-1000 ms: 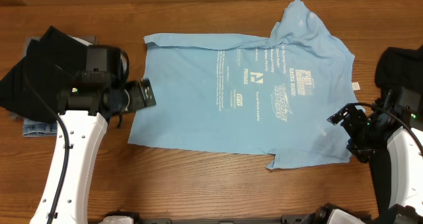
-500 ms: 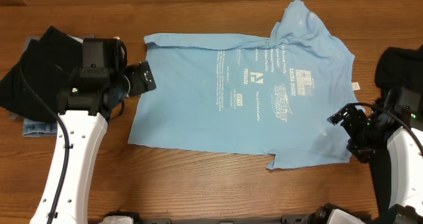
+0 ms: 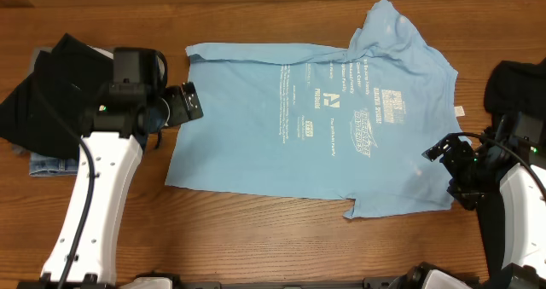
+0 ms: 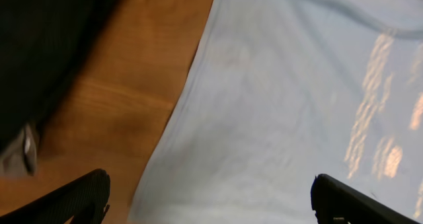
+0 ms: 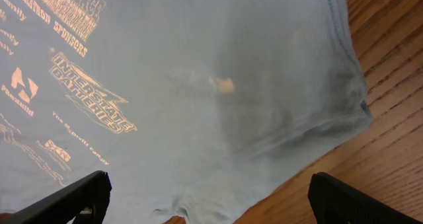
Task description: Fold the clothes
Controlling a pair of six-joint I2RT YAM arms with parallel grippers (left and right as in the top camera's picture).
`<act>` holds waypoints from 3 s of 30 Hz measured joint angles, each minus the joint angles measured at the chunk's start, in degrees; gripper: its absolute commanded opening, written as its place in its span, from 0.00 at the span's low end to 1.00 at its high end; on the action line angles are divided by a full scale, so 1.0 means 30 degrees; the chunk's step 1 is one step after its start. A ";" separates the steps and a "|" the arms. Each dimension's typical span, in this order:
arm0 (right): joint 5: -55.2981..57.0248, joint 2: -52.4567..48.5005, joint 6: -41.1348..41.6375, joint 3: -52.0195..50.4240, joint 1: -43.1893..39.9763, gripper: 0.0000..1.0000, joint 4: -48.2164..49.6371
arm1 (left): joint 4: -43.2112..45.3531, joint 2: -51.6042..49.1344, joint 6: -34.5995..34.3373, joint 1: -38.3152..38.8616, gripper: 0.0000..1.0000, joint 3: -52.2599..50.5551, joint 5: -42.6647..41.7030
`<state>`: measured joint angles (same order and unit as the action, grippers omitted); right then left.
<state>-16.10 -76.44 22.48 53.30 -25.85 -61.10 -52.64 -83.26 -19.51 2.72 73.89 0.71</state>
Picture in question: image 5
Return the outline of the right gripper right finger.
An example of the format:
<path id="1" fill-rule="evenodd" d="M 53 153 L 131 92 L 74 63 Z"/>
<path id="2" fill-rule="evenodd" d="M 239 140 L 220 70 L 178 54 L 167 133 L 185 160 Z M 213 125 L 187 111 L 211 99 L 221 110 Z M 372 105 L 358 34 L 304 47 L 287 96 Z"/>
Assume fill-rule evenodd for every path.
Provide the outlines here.
<path id="1" fill-rule="evenodd" d="M 312 175 L 307 197 L 318 224 L 422 224 L 325 172 Z"/>

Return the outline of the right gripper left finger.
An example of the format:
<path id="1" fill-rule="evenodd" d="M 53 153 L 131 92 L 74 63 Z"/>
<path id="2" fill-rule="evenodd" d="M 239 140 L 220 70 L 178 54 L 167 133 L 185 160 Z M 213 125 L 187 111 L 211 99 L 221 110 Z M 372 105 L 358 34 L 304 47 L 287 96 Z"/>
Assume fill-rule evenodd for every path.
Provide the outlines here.
<path id="1" fill-rule="evenodd" d="M 1 224 L 101 224 L 110 203 L 111 190 L 108 173 L 98 170 L 2 219 Z"/>

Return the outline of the light blue t-shirt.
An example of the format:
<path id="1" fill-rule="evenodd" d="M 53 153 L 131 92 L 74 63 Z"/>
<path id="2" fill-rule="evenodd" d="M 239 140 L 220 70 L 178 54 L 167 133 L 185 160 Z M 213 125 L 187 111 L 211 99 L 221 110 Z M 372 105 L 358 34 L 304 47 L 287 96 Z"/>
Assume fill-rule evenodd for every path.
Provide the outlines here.
<path id="1" fill-rule="evenodd" d="M 372 117 L 346 0 L 1 0 L 1 211 L 233 223 Z"/>

